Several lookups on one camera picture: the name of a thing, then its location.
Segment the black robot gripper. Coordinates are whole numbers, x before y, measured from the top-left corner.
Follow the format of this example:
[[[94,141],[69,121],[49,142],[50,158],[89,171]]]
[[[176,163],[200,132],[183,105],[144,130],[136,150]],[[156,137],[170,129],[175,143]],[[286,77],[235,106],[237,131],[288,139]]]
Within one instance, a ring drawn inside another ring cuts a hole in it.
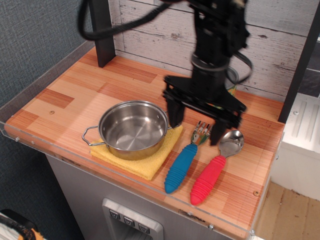
[[[211,129],[210,145],[215,146],[224,136],[227,128],[237,128],[242,121],[246,106],[238,99],[235,110],[217,109],[213,106],[213,73],[194,67],[192,77],[168,75],[164,78],[166,88],[163,96],[167,103],[169,124],[172,128],[181,125],[185,108],[214,119]]]

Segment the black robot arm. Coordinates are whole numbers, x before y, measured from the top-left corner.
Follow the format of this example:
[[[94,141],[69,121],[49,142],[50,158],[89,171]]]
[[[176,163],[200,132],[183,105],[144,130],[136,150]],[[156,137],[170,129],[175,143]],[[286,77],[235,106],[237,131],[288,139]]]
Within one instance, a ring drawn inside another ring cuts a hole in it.
[[[226,89],[232,56],[247,46],[245,0],[191,0],[196,47],[191,57],[190,78],[166,76],[163,92],[169,124],[184,119],[185,108],[214,119],[210,144],[215,146],[227,129],[238,128],[246,106]]]

